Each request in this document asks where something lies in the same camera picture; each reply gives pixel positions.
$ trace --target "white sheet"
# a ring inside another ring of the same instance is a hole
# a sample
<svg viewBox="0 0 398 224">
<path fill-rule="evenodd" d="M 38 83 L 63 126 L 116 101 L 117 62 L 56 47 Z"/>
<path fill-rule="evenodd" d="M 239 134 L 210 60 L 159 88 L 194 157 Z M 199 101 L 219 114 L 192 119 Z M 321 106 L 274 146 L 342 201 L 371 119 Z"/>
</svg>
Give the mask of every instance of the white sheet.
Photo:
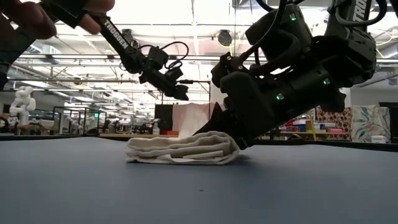
<svg viewBox="0 0 398 224">
<path fill-rule="evenodd" d="M 132 138 L 126 154 L 128 162 L 223 165 L 237 158 L 239 147 L 229 135 L 210 131 L 187 138 Z"/>
</svg>

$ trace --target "fluorescent light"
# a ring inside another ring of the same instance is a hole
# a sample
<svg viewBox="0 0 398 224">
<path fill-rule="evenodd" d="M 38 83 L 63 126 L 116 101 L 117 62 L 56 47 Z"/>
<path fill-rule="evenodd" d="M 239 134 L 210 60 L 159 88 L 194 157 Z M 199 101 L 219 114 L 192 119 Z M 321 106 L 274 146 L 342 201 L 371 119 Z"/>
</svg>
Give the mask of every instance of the fluorescent light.
<svg viewBox="0 0 398 224">
<path fill-rule="evenodd" d="M 22 81 L 22 83 L 26 83 L 28 85 L 42 87 L 42 88 L 46 88 L 46 87 L 50 86 L 50 85 L 48 85 L 48 84 L 46 84 L 44 82 L 37 82 L 37 81 Z"/>
<path fill-rule="evenodd" d="M 58 94 L 58 95 L 60 95 L 60 96 L 64 96 L 64 97 L 70 97 L 69 95 L 66 95 L 66 94 L 61 93 L 61 92 L 55 91 L 54 93 L 56 93 L 56 94 Z"/>
<path fill-rule="evenodd" d="M 69 110 L 85 110 L 85 108 L 68 108 Z"/>
<path fill-rule="evenodd" d="M 43 90 L 43 89 L 33 89 L 33 91 L 45 91 L 45 90 Z"/>
<path fill-rule="evenodd" d="M 83 91 L 87 91 L 87 92 L 102 92 L 102 91 L 106 91 L 106 90 L 83 90 Z"/>
<path fill-rule="evenodd" d="M 92 55 L 52 55 L 54 59 L 74 59 L 74 58 L 81 58 L 81 59 L 93 59 Z M 95 55 L 95 59 L 108 59 L 106 55 Z"/>
<path fill-rule="evenodd" d="M 85 101 L 85 102 L 92 102 L 95 101 L 89 97 L 82 97 L 82 96 L 74 96 L 74 99 L 80 100 L 80 101 Z"/>
<path fill-rule="evenodd" d="M 115 106 L 105 106 L 106 109 L 110 109 L 110 110 L 117 110 L 118 108 Z"/>
<path fill-rule="evenodd" d="M 46 56 L 45 55 L 38 55 L 38 54 L 36 54 L 36 55 L 34 55 L 34 54 L 24 54 L 23 55 L 24 56 L 24 58 L 26 58 L 26 59 L 28 59 L 28 58 L 39 58 L 39 59 L 45 59 L 46 58 Z"/>
<path fill-rule="evenodd" d="M 65 90 L 62 90 L 62 89 L 49 89 L 48 91 L 62 91 L 62 92 L 68 92 L 68 91 L 79 91 L 79 90 L 71 90 L 71 89 L 65 89 Z"/>
</svg>

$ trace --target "white humanoid robot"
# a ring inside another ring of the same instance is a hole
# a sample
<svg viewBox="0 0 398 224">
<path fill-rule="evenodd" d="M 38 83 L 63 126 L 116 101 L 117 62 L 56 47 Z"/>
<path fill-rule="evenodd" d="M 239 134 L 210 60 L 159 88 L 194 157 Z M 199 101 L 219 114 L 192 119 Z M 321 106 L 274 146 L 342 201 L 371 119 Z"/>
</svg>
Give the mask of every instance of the white humanoid robot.
<svg viewBox="0 0 398 224">
<path fill-rule="evenodd" d="M 82 130 L 83 129 L 83 123 L 84 119 L 80 120 L 80 124 L 77 120 L 71 118 L 70 116 L 67 116 L 67 120 L 70 122 L 71 126 L 74 128 L 77 128 L 77 130 Z M 94 116 L 90 116 L 86 118 L 86 125 L 85 125 L 85 131 L 88 129 L 90 124 L 95 120 Z"/>
<path fill-rule="evenodd" d="M 9 123 L 11 125 L 18 122 L 21 125 L 29 124 L 29 113 L 36 109 L 36 101 L 31 98 L 33 88 L 21 86 L 15 93 L 15 100 L 10 106 Z"/>
</svg>

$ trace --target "workbench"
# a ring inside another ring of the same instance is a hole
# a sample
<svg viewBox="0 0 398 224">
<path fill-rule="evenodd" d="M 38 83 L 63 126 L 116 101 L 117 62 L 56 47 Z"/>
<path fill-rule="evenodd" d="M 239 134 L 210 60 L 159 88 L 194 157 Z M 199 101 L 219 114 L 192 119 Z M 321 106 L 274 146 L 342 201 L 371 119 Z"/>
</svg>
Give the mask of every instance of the workbench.
<svg viewBox="0 0 398 224">
<path fill-rule="evenodd" d="M 0 223 L 396 224 L 398 153 L 254 146 L 226 166 L 125 163 L 126 142 L 0 142 Z"/>
</svg>

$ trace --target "metal frame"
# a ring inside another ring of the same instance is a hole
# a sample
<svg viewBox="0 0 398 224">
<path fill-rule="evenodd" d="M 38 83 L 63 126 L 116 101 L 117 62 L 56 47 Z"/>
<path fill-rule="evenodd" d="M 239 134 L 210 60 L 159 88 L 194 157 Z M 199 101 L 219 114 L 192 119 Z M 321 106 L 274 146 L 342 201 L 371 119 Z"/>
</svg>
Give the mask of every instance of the metal frame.
<svg viewBox="0 0 398 224">
<path fill-rule="evenodd" d="M 72 106 L 54 106 L 53 107 L 53 111 L 52 111 L 53 112 L 53 117 L 52 117 L 53 121 L 55 121 L 55 113 L 56 113 L 57 110 L 63 110 L 63 111 L 68 110 L 70 112 L 69 115 L 71 117 L 72 117 L 72 112 L 78 112 L 78 114 L 79 114 L 78 123 L 79 124 L 80 124 L 80 119 L 81 119 L 82 115 L 84 115 L 84 118 L 83 118 L 83 132 L 80 134 L 80 130 L 77 129 L 77 135 L 78 136 L 84 136 L 85 135 L 85 128 L 86 128 L 86 117 L 87 117 L 87 114 L 88 113 L 96 113 L 96 114 L 98 114 L 97 125 L 96 125 L 96 128 L 98 130 L 98 132 L 97 132 L 98 135 L 97 136 L 99 136 L 99 134 L 100 134 L 100 114 L 105 113 L 105 119 L 106 119 L 107 112 L 101 111 L 101 110 L 92 110 L 92 109 L 89 109 L 89 108 L 84 108 L 85 110 L 84 110 L 84 112 L 82 112 L 80 110 L 74 110 L 73 108 L 74 107 L 72 107 Z M 63 116 L 63 113 L 58 112 L 58 133 L 61 133 L 61 128 L 63 128 L 63 127 L 61 127 L 61 120 L 63 119 L 62 116 Z M 71 134 L 71 129 L 72 129 L 71 122 L 69 122 L 69 124 L 68 124 L 68 133 L 67 134 Z"/>
</svg>

